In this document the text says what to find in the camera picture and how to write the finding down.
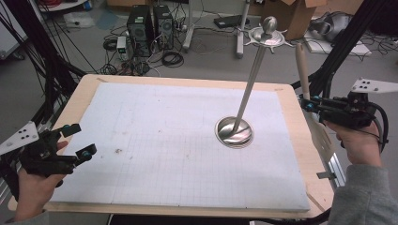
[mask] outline hand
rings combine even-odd
[[[68,142],[60,142],[57,146],[61,149],[68,145]],[[14,221],[22,221],[33,218],[42,213],[44,204],[53,196],[58,182],[65,174],[54,174],[44,177],[35,174],[28,174],[24,168],[18,172],[20,182],[20,196]]]
[[[382,166],[375,123],[360,130],[341,127],[328,121],[325,121],[325,125],[336,131],[336,137],[343,142],[352,164]]]

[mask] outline grid paper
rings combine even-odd
[[[221,144],[216,123],[243,90],[102,83],[64,155],[98,153],[67,176],[52,202],[284,211],[310,209],[274,92],[252,91],[243,118],[254,140]]]

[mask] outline computer tower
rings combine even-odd
[[[173,16],[167,6],[154,6],[153,17],[155,24],[155,37],[159,49],[171,50],[174,47]]]
[[[147,5],[132,6],[129,19],[127,20],[132,55],[149,57],[152,54],[151,44],[154,40],[154,32],[150,8]]]

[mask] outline black cable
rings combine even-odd
[[[389,135],[389,119],[386,112],[383,110],[383,108],[381,108],[381,106],[373,102],[369,102],[369,105],[375,107],[380,112],[381,118],[383,119],[383,143],[381,143],[380,149],[380,152],[383,152],[386,143],[389,142],[389,140],[387,140],[387,136]]]
[[[161,63],[168,68],[179,68],[184,64],[184,57],[180,52],[166,52],[161,58]]]

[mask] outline sleeve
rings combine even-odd
[[[47,211],[44,211],[42,214],[37,215],[36,217],[29,218],[24,221],[13,222],[14,219],[7,221],[5,224],[7,225],[48,225],[50,224],[50,216]]]
[[[349,166],[345,186],[334,194],[328,224],[398,224],[398,204],[390,195],[387,170]]]

